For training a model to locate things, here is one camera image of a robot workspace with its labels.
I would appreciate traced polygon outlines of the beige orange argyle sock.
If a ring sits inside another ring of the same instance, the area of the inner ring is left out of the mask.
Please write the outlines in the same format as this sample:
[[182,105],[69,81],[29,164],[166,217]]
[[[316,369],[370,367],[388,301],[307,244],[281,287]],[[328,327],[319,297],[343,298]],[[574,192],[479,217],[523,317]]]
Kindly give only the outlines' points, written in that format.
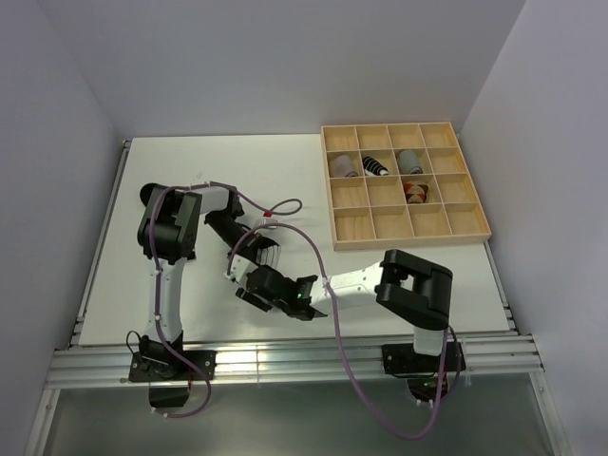
[[427,202],[429,186],[421,180],[408,180],[404,183],[407,204],[422,204]]

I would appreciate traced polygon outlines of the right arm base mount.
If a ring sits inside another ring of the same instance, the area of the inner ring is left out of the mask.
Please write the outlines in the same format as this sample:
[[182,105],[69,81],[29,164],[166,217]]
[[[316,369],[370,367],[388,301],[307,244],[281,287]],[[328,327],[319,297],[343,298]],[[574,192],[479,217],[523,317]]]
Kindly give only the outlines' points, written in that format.
[[[386,375],[407,382],[409,394],[415,401],[430,405],[436,395],[439,378],[440,358],[418,354],[412,343],[385,344],[381,346],[383,369]],[[441,396],[450,388],[449,375],[455,374],[454,381],[466,369],[466,360],[461,344],[448,342],[443,368],[444,379],[440,384]]]

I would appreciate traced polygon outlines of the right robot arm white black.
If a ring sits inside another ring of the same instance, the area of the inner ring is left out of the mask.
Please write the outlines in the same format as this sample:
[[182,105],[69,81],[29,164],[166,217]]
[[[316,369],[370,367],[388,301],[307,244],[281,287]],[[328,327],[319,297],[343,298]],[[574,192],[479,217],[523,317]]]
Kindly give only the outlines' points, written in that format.
[[453,273],[421,257],[391,249],[360,270],[291,279],[235,255],[225,276],[237,284],[238,298],[263,312],[279,311],[300,321],[379,305],[412,325],[410,351],[416,367],[429,371],[444,358]]

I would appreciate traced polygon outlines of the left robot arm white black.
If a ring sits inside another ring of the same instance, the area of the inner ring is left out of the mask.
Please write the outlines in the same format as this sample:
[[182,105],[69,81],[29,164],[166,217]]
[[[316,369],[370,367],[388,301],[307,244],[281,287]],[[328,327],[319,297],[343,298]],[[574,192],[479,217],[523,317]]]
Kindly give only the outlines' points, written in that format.
[[237,189],[231,186],[180,190],[148,183],[140,199],[145,210],[137,241],[152,264],[152,311],[140,351],[155,351],[151,369],[163,379],[174,379],[185,367],[181,278],[185,263],[195,257],[200,218],[234,248],[246,232],[238,223],[244,211]]

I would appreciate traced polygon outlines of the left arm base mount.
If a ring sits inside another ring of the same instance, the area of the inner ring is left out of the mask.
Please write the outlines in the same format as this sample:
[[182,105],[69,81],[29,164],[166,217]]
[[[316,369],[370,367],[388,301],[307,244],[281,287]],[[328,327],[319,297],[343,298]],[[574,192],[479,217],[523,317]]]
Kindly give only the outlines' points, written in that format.
[[186,351],[183,332],[169,343],[130,331],[125,344],[131,352],[128,381],[147,383],[148,402],[155,411],[177,413],[190,399],[195,381],[209,383],[214,379],[217,352],[196,349]]

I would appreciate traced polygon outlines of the black sock white stripes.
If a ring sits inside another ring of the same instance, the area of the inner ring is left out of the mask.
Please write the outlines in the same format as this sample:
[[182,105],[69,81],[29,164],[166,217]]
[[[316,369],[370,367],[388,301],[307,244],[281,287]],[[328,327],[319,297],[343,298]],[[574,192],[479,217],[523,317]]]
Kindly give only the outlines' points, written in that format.
[[[152,258],[149,242],[149,224],[156,199],[165,189],[164,185],[146,184],[140,191],[140,199],[145,206],[138,229],[137,241],[143,254]],[[194,192],[172,190],[164,197],[157,215],[154,240],[159,259],[170,264],[182,258],[195,259],[195,244],[198,233],[201,195]]]

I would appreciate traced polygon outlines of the white black striped sock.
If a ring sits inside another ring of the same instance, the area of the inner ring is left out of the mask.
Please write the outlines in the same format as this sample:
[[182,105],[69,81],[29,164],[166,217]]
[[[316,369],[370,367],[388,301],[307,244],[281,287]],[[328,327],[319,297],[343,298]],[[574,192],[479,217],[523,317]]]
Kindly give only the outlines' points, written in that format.
[[252,244],[256,251],[256,264],[276,268],[280,259],[280,245],[272,238],[256,235]]

